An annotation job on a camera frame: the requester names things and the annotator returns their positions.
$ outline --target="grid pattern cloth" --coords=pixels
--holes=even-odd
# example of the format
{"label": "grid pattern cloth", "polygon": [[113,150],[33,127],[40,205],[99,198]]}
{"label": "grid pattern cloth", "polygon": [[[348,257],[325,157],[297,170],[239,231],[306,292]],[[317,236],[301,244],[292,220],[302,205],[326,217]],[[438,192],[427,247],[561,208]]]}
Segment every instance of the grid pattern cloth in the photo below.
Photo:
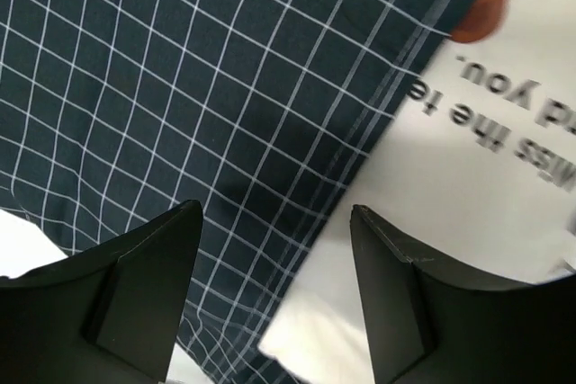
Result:
{"label": "grid pattern cloth", "polygon": [[472,1],[0,0],[0,206],[72,255],[199,200],[178,342],[299,382],[259,338]]}

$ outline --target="dark blue checkered fabric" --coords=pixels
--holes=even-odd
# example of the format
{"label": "dark blue checkered fabric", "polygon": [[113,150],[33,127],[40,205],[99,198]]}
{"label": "dark blue checkered fabric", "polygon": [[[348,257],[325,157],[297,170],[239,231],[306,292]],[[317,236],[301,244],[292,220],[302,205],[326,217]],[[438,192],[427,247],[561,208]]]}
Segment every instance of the dark blue checkered fabric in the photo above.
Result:
{"label": "dark blue checkered fabric", "polygon": [[471,2],[0,0],[0,206],[72,255],[201,201],[178,342],[298,382],[257,342]]}

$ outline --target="white surface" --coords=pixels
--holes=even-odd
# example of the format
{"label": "white surface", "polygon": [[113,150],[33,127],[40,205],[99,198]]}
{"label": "white surface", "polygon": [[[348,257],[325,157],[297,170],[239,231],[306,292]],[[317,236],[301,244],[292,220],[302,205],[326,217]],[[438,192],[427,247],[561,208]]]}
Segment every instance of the white surface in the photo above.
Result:
{"label": "white surface", "polygon": [[[268,328],[260,348],[312,384],[374,383],[348,221],[353,204],[484,270],[524,281],[557,277],[574,257],[566,227],[576,190],[538,177],[514,150],[522,137],[576,164],[576,136],[535,124],[546,98],[576,110],[576,0],[512,0],[503,27],[472,45],[447,42],[422,80],[444,94],[432,116],[408,101],[339,203]],[[462,79],[466,56],[514,85],[540,83],[531,110]],[[509,127],[498,154],[449,120],[465,103]]]}
{"label": "white surface", "polygon": [[[33,224],[0,210],[0,275],[18,277],[66,258]],[[184,384],[210,384],[196,363],[175,345],[168,379]]]}

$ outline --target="black plastic part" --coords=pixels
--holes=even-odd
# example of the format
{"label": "black plastic part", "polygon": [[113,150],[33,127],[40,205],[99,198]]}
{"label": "black plastic part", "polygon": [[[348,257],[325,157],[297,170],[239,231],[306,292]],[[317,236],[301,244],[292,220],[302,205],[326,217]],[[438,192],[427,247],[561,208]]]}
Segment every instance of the black plastic part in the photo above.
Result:
{"label": "black plastic part", "polygon": [[576,276],[501,278],[364,206],[351,230],[376,384],[573,382]]}
{"label": "black plastic part", "polygon": [[2,382],[166,380],[202,231],[187,201],[81,254],[0,279]]}

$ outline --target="checkered cloth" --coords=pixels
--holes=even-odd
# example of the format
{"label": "checkered cloth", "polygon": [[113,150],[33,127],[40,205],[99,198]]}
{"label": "checkered cloth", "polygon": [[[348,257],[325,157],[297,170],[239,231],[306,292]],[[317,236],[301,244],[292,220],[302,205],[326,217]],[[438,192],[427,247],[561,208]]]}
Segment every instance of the checkered cloth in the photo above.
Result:
{"label": "checkered cloth", "polygon": [[298,382],[257,342],[471,1],[0,0],[0,206],[75,254],[201,201],[178,342]]}

